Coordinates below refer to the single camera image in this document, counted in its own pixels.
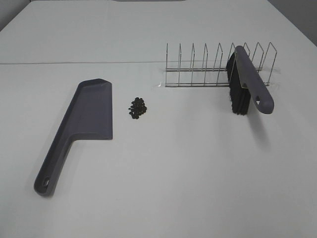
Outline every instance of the hanging hole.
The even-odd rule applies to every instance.
[[[50,178],[46,177],[43,181],[43,187],[47,187],[49,185],[49,182],[50,182]]]

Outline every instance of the hand brush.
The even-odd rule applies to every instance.
[[[264,114],[273,112],[273,98],[242,46],[235,48],[226,69],[232,111],[235,114],[247,114],[251,97],[260,112]]]

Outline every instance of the dish rack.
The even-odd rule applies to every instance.
[[[248,44],[243,44],[247,54],[252,56],[250,60],[254,64],[256,70],[261,72],[261,78],[267,78],[264,81],[269,86],[272,71],[274,68],[277,50],[272,42],[268,44],[266,51],[262,45],[257,42],[253,54],[251,54]],[[235,51],[235,44],[230,46],[227,61],[223,62],[224,50],[221,43],[218,44],[214,61],[209,61],[209,51],[207,44],[204,45],[203,60],[196,60],[195,45],[192,44],[190,60],[182,60],[182,46],[179,44],[178,60],[168,61],[168,43],[166,44],[166,70],[165,70],[165,87],[228,87],[231,78],[228,80],[226,63]]]

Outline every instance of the white table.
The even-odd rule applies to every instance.
[[[213,55],[232,41],[277,47],[272,115],[233,114],[228,88],[157,87],[167,42],[187,58],[192,42]],[[265,0],[32,2],[0,32],[0,237],[316,237],[316,61]],[[113,140],[75,142],[40,197],[35,177],[93,78],[112,83]],[[148,111],[132,120],[136,96]]]

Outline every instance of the brush bristles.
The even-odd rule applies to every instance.
[[[248,89],[241,87],[237,64],[235,62],[235,53],[230,57],[226,69],[230,87],[232,111],[238,115],[245,115],[248,112],[251,95]]]

